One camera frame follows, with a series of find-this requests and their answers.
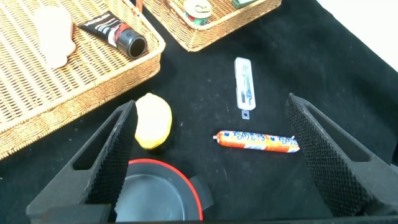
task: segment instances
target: orange wrapper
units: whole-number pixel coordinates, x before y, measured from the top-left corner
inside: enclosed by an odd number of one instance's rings
[[[247,133],[242,131],[220,131],[213,139],[226,147],[257,149],[274,152],[297,152],[299,144],[294,138],[269,134]]]

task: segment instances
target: table surface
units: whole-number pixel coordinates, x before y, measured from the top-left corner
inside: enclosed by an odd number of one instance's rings
[[[170,136],[157,154],[133,157],[201,174],[215,204],[205,220],[325,218],[331,213],[302,153],[221,147],[222,129],[291,136],[284,115],[289,93],[305,98],[386,162],[398,134],[398,75],[315,0],[280,8],[197,53],[188,53],[147,12],[166,41],[154,78],[0,162],[0,217],[27,223],[26,206],[119,105],[147,92],[173,113]],[[234,60],[251,60],[257,107],[250,120],[236,106]]]

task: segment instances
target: black tube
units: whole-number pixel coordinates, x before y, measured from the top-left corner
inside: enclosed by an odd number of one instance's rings
[[[117,18],[111,11],[79,25],[79,28],[97,36],[131,59],[140,57],[147,49],[145,37]]]

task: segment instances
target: wicker basket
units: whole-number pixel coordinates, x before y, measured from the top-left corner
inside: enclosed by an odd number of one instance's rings
[[[204,26],[195,25],[186,16],[185,0],[143,0],[143,5],[189,52],[196,52],[280,6],[282,0],[258,0],[235,9],[231,0],[209,0],[213,12]]]
[[[73,28],[76,51],[51,70],[32,22],[42,5],[63,6],[74,24],[112,11],[144,35],[148,54],[130,60],[95,36]],[[155,75],[165,43],[130,2],[0,0],[0,159],[42,138]]]

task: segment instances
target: lemon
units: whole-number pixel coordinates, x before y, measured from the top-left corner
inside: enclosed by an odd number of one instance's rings
[[[170,133],[172,110],[165,100],[152,93],[139,98],[136,106],[136,139],[144,149],[153,149],[162,144]]]

